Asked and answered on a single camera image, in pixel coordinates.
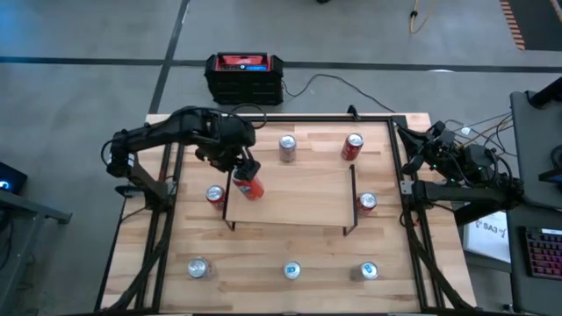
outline robotic arm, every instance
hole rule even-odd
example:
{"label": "robotic arm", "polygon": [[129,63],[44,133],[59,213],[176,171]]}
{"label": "robotic arm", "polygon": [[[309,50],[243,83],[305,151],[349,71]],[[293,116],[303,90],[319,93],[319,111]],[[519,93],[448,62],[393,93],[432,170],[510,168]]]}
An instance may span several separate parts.
{"label": "robotic arm", "polygon": [[146,123],[143,127],[115,133],[104,145],[105,148],[111,144],[107,172],[115,177],[126,177],[142,190],[148,209],[166,205],[167,184],[154,180],[139,164],[136,153],[172,142],[197,145],[195,155],[199,160],[207,159],[221,172],[236,167],[235,176],[239,179],[251,180],[260,168],[260,163],[248,150],[256,144],[256,131],[249,121],[232,113],[186,106],[163,122]]}
{"label": "robotic arm", "polygon": [[[439,200],[470,202],[455,211],[455,220],[461,226],[522,203],[522,182],[513,178],[505,160],[494,150],[477,144],[456,145],[455,133],[441,121],[425,133],[399,126],[398,134],[411,157],[402,167],[404,174],[413,175],[426,162],[447,180],[444,185],[414,181],[410,188],[413,205],[430,207]],[[508,174],[498,171],[498,162],[506,165]]]}

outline wooden board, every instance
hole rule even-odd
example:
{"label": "wooden board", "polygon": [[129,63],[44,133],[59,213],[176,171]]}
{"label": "wooden board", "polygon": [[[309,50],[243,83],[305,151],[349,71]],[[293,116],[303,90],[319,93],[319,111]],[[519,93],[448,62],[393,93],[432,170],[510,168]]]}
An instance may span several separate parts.
{"label": "wooden board", "polygon": [[[297,155],[306,154],[298,149]],[[259,162],[269,151],[254,154]],[[227,219],[236,222],[353,226],[353,193],[349,168],[304,168],[289,163],[260,169],[263,197],[247,200],[236,186],[230,187]]]}
{"label": "wooden board", "polygon": [[[427,114],[407,118],[414,129],[429,127]],[[360,218],[348,237],[342,236],[340,227],[254,223],[239,223],[231,232],[220,212],[205,201],[206,188],[224,183],[226,176],[199,162],[195,148],[187,147],[161,312],[419,312],[406,232],[398,221],[400,195],[385,124],[269,123],[258,131],[258,142],[251,148],[264,170],[280,163],[276,158],[279,131],[297,135],[304,151],[295,165],[303,169],[345,168],[330,155],[341,149],[344,135],[362,133],[365,146],[356,161],[357,190],[374,191],[377,208]],[[153,176],[161,158],[161,148],[140,154],[145,166],[154,166]],[[433,180],[436,174],[424,169],[420,177]],[[141,199],[131,199],[125,214],[139,205]],[[429,211],[428,216],[439,268],[463,299],[475,304],[454,217],[441,209]],[[113,303],[137,273],[148,219],[148,212],[140,213],[121,226],[102,306]],[[217,271],[213,279],[188,277],[187,262],[199,255],[213,263]],[[297,281],[283,276],[282,267],[290,260],[302,266]],[[368,260],[378,265],[378,279],[350,281],[349,271]],[[431,302],[429,274],[423,277]]]}

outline can lid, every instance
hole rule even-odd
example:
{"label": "can lid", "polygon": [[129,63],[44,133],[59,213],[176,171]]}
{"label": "can lid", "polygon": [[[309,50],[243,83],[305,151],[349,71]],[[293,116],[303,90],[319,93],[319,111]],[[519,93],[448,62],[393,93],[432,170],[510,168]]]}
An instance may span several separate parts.
{"label": "can lid", "polygon": [[209,189],[207,189],[207,198],[210,201],[218,201],[222,198],[224,194],[224,190],[219,185],[212,185]]}
{"label": "can lid", "polygon": [[285,276],[296,279],[300,274],[300,264],[298,262],[288,262],[284,267]]}
{"label": "can lid", "polygon": [[297,140],[292,135],[285,135],[281,137],[279,144],[284,148],[293,148],[297,144]]}
{"label": "can lid", "polygon": [[372,193],[362,193],[359,198],[361,205],[364,207],[375,207],[377,206],[377,197]]}
{"label": "can lid", "polygon": [[348,142],[351,146],[359,147],[363,145],[363,136],[358,133],[352,133],[350,136],[348,136]]}
{"label": "can lid", "polygon": [[191,277],[202,277],[207,273],[207,262],[203,258],[195,258],[187,265]]}
{"label": "can lid", "polygon": [[361,263],[361,272],[366,279],[372,280],[378,277],[377,265],[373,262]]}

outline orange striped tape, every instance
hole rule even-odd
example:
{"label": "orange striped tape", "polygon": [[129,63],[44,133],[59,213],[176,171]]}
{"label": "orange striped tape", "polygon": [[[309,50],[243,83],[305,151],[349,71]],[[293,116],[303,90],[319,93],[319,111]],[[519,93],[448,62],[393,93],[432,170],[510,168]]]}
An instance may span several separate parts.
{"label": "orange striped tape", "polygon": [[515,21],[515,16],[513,14],[513,11],[511,10],[511,5],[509,5],[509,2],[505,0],[500,0],[500,6],[501,6],[501,10],[503,11],[503,14],[506,16],[506,20],[508,21],[509,30],[511,31],[511,35],[513,36],[513,41],[515,42],[515,46],[521,50],[525,50],[525,41],[523,40],[521,31],[519,31],[519,26],[517,25],[517,21]]}
{"label": "orange striped tape", "polygon": [[556,15],[558,16],[558,19],[560,20],[560,22],[562,22],[562,7],[560,7],[560,4],[556,0],[551,0],[551,4],[554,7],[554,10],[556,11]]}

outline wooden table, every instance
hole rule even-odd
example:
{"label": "wooden table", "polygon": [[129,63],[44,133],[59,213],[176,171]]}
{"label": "wooden table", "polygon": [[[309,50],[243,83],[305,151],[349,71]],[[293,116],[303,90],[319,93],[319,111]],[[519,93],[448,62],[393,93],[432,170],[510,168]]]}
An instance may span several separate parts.
{"label": "wooden table", "polygon": [[[430,126],[426,113],[404,115],[412,129],[425,131]],[[167,117],[149,115],[148,122]],[[318,172],[346,168],[348,163],[338,154],[346,135],[352,132],[361,133],[365,139],[354,162],[357,190],[375,192],[378,206],[370,216],[360,217],[358,227],[347,237],[342,236],[340,227],[330,225],[331,219],[309,223],[314,226],[238,222],[231,232],[221,213],[205,200],[206,189],[212,184],[224,185],[227,176],[207,162],[198,161],[195,147],[187,147],[161,312],[419,312],[406,230],[399,224],[400,194],[386,123],[269,123],[256,132],[257,143],[251,148],[263,165],[258,176],[279,168],[277,142],[280,136],[290,133],[298,140],[295,167],[316,175],[310,181],[329,188]],[[405,154],[400,155],[404,162]],[[162,147],[143,151],[139,157],[145,169],[157,178]],[[174,162],[169,166],[169,174],[173,165]],[[438,178],[428,169],[419,175],[425,180]],[[269,175],[264,178],[270,182]],[[266,195],[268,187],[276,186],[263,185]],[[296,185],[296,190],[303,188],[302,183]],[[142,207],[143,202],[142,197],[127,200],[123,216]],[[475,305],[454,217],[434,208],[428,211],[428,218],[439,268],[462,298]],[[102,307],[115,302],[138,272],[149,219],[150,212],[141,212],[121,225]],[[217,272],[214,278],[202,281],[188,276],[187,262],[200,255],[213,263]],[[290,260],[302,266],[297,281],[284,277],[282,267]],[[378,279],[350,281],[351,268],[364,261],[378,265]],[[434,305],[429,273],[425,268],[423,271],[429,302]],[[155,269],[148,283],[146,305],[151,302],[154,274]]]}

